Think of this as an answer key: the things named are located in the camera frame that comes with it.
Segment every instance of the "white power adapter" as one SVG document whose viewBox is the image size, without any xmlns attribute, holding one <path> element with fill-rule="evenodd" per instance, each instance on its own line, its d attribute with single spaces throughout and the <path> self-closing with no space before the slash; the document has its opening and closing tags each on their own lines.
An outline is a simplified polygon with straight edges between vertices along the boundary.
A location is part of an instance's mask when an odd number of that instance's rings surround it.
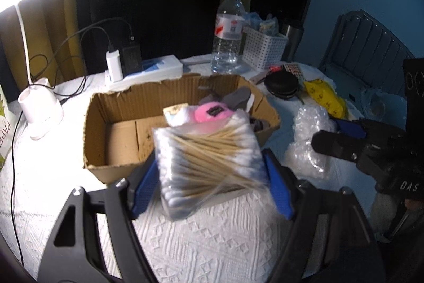
<svg viewBox="0 0 424 283">
<path fill-rule="evenodd" d="M 106 52 L 106 63 L 109 69 L 109 77 L 111 82 L 121 81 L 124 76 L 122 75 L 121 60 L 119 59 L 119 50 Z"/>
</svg>

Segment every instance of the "white lamp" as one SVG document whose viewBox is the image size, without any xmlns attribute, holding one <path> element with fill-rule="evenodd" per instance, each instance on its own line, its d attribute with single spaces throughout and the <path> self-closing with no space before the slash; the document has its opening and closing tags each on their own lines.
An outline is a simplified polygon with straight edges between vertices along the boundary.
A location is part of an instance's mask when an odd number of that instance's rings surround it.
<svg viewBox="0 0 424 283">
<path fill-rule="evenodd" d="M 25 61 L 27 69 L 27 78 L 29 87 L 24 89 L 18 97 L 18 102 L 22 107 L 22 111 L 28 121 L 28 131 L 30 137 L 38 140 L 43 137 L 52 127 L 56 126 L 62 121 L 63 109 L 59 100 L 55 97 L 50 87 L 47 78 L 41 78 L 32 85 L 28 45 L 25 35 L 24 23 L 19 9 L 19 2 L 22 0 L 0 0 L 0 12 L 15 6 L 19 24 L 22 33 L 22 39 L 25 51 Z"/>
</svg>

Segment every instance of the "slatted headboard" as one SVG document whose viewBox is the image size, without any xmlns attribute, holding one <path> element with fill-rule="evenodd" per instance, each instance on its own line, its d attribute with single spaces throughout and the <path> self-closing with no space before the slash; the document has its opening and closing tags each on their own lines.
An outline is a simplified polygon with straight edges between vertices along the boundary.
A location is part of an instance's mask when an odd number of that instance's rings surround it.
<svg viewBox="0 0 424 283">
<path fill-rule="evenodd" d="M 404 97 L 403 60 L 413 54 L 386 27 L 363 10 L 338 19 L 320 69 L 334 65 L 364 87 Z"/>
</svg>

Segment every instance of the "white tablecloth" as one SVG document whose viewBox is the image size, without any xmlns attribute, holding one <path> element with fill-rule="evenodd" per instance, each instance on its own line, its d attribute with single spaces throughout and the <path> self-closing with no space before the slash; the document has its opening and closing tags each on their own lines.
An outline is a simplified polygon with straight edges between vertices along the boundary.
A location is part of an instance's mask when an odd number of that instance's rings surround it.
<svg viewBox="0 0 424 283">
<path fill-rule="evenodd" d="M 185 72 L 210 74 L 208 64 L 193 65 Z M 250 78 L 254 72 L 244 67 Z M 81 79 L 61 84 L 57 91 L 70 94 Z M 86 90 L 67 101 L 59 126 L 42 139 L 32 141 L 23 119 L 15 142 L 15 216 L 25 268 L 37 277 L 44 246 L 57 215 L 75 186 L 87 191 L 104 188 L 94 175 L 83 169 L 83 122 L 90 97 L 105 91 L 104 74 L 88 77 Z M 282 160 L 293 140 L 293 117 L 300 102 L 269 97 L 281 116 L 281 128 L 266 144 Z M 15 113 L 16 102 L 10 105 Z M 312 181 L 316 186 L 338 190 L 351 187 L 369 215 L 374 199 L 372 178 L 351 163 L 333 159 L 331 179 Z M 9 154 L 0 172 L 0 231 L 19 256 L 14 238 L 10 192 L 12 162 Z M 104 215 L 99 217 L 100 238 L 111 274 L 119 276 Z M 162 214 L 160 202 L 152 202 L 147 212 L 134 221 L 146 256 L 160 282 L 264 282 L 271 272 L 289 229 L 266 193 L 251 192 L 228 202 L 205 208 L 192 217 L 170 222 Z"/>
</svg>

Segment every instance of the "white basket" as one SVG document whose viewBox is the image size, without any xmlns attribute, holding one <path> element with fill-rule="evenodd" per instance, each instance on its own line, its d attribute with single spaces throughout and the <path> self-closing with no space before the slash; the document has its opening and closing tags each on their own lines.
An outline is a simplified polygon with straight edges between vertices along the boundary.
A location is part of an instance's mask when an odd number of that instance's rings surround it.
<svg viewBox="0 0 424 283">
<path fill-rule="evenodd" d="M 257 70 L 265 70 L 281 61 L 288 37 L 283 34 L 268 36 L 252 28 L 247 33 L 242 59 Z"/>
</svg>

